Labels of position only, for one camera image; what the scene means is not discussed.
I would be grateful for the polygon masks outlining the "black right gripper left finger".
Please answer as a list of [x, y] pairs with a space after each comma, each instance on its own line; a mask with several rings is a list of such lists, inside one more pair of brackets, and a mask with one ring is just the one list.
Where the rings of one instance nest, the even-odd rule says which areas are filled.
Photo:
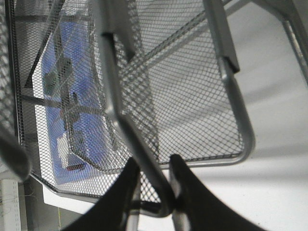
[[140, 176], [140, 168], [131, 157], [114, 184], [99, 201], [64, 231], [124, 231], [130, 211], [134, 206], [133, 196]]

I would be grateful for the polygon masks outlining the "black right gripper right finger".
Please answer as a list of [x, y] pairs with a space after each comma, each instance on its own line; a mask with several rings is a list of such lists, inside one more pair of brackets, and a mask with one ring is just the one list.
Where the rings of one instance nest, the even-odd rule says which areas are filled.
[[175, 194], [172, 220], [176, 231], [262, 231], [219, 200], [178, 154], [170, 157], [170, 184]]

